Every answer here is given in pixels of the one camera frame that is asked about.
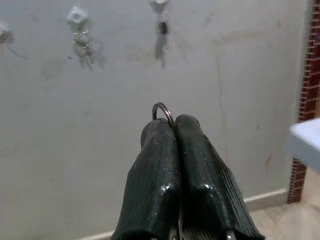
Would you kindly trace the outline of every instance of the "gray wall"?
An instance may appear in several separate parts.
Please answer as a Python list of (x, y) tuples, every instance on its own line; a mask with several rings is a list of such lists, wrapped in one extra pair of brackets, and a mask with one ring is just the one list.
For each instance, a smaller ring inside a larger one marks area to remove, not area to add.
[[(66, 21), (88, 10), (90, 69)], [(154, 103), (194, 115), (245, 197), (287, 187), (304, 2), (172, 0), (166, 67), (147, 0), (2, 0), (0, 235), (71, 240), (115, 228)]]

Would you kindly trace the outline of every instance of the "metal ring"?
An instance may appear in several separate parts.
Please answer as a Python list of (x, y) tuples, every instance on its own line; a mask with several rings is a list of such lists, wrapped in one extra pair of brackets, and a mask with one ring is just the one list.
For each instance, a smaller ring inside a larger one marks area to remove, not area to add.
[(173, 129), (173, 131), (175, 131), (175, 121), (172, 117), (171, 112), (169, 111), (169, 109), (166, 107), (166, 105), (164, 105), (162, 102), (158, 102), (155, 105), (153, 105), (152, 108), (152, 120), (156, 120), (157, 119), (157, 109), (161, 109), (165, 116), (166, 119), (168, 120), (170, 127)]

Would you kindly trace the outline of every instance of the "key ring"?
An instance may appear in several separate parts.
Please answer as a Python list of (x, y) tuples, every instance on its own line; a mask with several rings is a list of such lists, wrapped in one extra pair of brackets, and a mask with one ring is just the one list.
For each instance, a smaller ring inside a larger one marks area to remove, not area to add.
[(164, 112), (164, 114), (166, 116), (166, 119), (169, 122), (170, 127), (175, 132), (175, 121), (174, 121), (174, 119), (172, 117), (172, 114), (169, 111), (169, 109), (167, 108), (167, 106), (164, 105), (162, 102), (158, 102), (155, 105), (153, 105), (153, 108), (152, 108), (152, 120), (156, 120), (157, 119), (157, 110), (158, 110), (158, 108), (161, 109)]

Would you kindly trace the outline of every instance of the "white wall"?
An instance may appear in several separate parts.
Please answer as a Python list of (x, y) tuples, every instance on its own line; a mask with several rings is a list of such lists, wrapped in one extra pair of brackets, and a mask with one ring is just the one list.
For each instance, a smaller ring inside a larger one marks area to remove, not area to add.
[[(66, 15), (88, 10), (92, 69)], [(152, 106), (196, 116), (245, 197), (288, 185), (304, 2), (172, 0), (166, 67), (148, 0), (2, 0), (0, 235), (71, 240), (116, 226)]]

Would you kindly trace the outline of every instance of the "brick wall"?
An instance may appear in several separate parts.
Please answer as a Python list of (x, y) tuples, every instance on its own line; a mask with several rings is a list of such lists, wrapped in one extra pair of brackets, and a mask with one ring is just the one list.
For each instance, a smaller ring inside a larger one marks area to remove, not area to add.
[[(298, 123), (315, 118), (320, 86), (320, 0), (313, 0), (310, 33), (304, 62)], [(288, 204), (301, 200), (307, 168), (298, 159), (292, 161)]]

